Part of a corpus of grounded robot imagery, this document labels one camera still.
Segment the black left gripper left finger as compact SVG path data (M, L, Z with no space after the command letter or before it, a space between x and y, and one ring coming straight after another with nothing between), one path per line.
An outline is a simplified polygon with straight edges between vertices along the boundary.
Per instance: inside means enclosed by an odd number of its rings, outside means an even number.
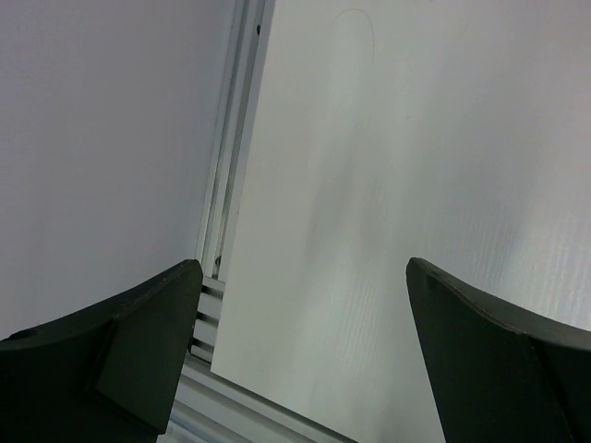
M1 342L4 442L154 442L165 433L203 280L184 260Z

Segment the aluminium front frame rail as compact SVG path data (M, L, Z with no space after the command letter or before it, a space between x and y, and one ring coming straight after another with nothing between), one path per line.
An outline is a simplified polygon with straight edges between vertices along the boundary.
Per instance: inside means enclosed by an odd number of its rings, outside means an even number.
M214 375L189 354L161 442L349 442L330 428Z

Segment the aluminium left frame rail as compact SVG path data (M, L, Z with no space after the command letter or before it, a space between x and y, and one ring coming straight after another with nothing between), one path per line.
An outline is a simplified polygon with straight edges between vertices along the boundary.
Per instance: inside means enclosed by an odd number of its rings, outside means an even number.
M195 249L204 277L188 347L208 364L221 318L274 7L273 1L237 1L232 18Z

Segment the aluminium frame rail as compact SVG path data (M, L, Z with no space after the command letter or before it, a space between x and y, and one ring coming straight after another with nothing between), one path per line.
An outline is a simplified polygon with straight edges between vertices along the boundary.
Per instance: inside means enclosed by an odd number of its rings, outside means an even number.
M189 354L161 442L349 442L330 428L214 375Z
M204 277L188 347L208 364L221 318L274 7L273 1L237 1L232 18L195 249Z

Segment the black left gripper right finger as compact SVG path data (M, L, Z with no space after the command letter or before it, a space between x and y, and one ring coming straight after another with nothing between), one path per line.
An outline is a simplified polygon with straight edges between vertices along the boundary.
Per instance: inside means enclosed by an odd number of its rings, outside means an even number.
M425 259L410 306L448 442L587 442L590 333L465 283Z

